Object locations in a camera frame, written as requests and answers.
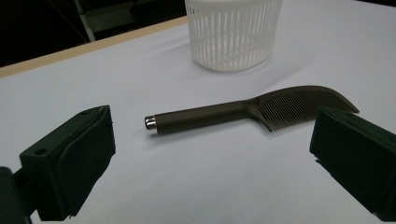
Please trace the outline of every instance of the comb teeth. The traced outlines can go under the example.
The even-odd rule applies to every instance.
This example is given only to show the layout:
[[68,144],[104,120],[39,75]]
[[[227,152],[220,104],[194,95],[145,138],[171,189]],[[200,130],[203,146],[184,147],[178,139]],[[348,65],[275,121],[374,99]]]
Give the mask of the comb teeth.
[[332,107],[347,112],[359,112],[347,99],[336,92],[324,90],[290,91],[260,103],[264,125],[275,131],[314,120],[320,107]]

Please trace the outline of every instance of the white basket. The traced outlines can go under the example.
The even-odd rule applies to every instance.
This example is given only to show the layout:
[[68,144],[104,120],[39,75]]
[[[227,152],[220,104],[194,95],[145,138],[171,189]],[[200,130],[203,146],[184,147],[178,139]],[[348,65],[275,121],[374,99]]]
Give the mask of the white basket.
[[192,58],[216,71],[248,69],[272,51],[282,0],[186,0]]

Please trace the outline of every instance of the brown comb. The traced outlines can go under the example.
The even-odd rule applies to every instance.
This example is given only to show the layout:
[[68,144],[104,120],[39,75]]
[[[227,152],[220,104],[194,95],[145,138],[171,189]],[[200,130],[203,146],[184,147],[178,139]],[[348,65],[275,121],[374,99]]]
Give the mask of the brown comb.
[[320,86],[299,86],[220,105],[209,105],[147,116],[147,129],[157,133],[175,133],[188,129],[252,118],[261,121],[271,132],[314,120],[320,107],[359,113],[343,95]]

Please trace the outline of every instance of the silver tip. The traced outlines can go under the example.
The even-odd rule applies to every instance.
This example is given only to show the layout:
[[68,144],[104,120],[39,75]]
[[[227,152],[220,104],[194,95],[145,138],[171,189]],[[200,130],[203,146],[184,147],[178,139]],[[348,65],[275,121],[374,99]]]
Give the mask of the silver tip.
[[145,124],[148,130],[157,129],[157,122],[154,116],[145,117]]

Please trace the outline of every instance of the white table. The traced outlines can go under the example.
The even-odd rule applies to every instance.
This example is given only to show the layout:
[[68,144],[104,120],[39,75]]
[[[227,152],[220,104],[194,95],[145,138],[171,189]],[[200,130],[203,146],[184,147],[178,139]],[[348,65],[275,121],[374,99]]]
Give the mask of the white table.
[[[393,7],[285,0],[272,57],[247,71],[194,63],[184,23],[3,74],[0,165],[16,172],[34,142],[82,110],[110,105],[117,153],[64,223],[381,223],[309,153],[314,122],[269,133],[243,119],[157,135],[144,117],[312,84],[341,92],[362,118],[396,133],[395,24]],[[32,220],[40,223],[36,213]]]

